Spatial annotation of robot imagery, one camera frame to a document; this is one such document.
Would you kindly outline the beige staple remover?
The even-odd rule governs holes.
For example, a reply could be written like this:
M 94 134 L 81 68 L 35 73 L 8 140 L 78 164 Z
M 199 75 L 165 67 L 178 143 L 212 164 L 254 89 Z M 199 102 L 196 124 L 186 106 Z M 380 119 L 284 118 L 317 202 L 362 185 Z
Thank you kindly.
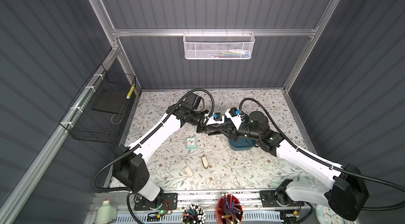
M 208 169 L 209 168 L 209 163 L 208 163 L 208 159 L 207 159 L 207 156 L 206 155 L 202 155 L 201 156 L 201 162 L 202 162 L 202 165 L 203 165 L 203 168 L 204 169 Z

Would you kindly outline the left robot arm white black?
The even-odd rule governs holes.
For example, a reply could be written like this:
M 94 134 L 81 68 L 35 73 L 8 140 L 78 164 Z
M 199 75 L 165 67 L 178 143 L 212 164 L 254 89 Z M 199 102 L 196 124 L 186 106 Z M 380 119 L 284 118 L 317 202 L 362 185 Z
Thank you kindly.
M 195 111 L 200 99 L 196 92 L 208 95 L 211 100 L 209 111 Z M 214 115 L 214 109 L 215 101 L 209 91 L 201 88 L 188 91 L 174 105 L 168 107 L 162 119 L 144 136 L 128 147 L 120 146 L 119 155 L 97 171 L 91 186 L 97 192 L 129 191 L 131 194 L 142 196 L 152 208 L 158 208 L 163 201 L 163 189 L 150 179 L 147 168 L 150 157 L 184 124 L 205 127 L 209 118 Z M 111 166 L 114 167 L 113 172 L 118 175 L 118 180 L 124 187 L 106 188 L 97 185 L 98 177 Z

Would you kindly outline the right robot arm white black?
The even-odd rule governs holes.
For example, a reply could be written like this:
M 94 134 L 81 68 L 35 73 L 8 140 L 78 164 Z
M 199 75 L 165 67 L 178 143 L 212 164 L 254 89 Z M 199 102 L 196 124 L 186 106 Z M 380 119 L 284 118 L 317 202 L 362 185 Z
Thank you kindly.
M 379 183 L 400 191 L 403 186 L 362 175 L 351 164 L 342 166 L 313 154 L 292 142 L 279 127 L 270 129 L 275 121 L 266 109 L 244 113 L 241 108 L 231 108 L 225 113 L 234 125 L 231 138 L 251 138 L 265 152 L 289 161 L 306 173 L 314 176 L 322 184 L 318 188 L 300 185 L 297 179 L 285 179 L 276 189 L 274 199 L 280 206 L 293 202 L 330 207 L 340 217 L 355 221 L 361 211 L 391 211 L 405 206 L 404 202 L 384 207 L 365 207 L 369 198 L 366 181 Z

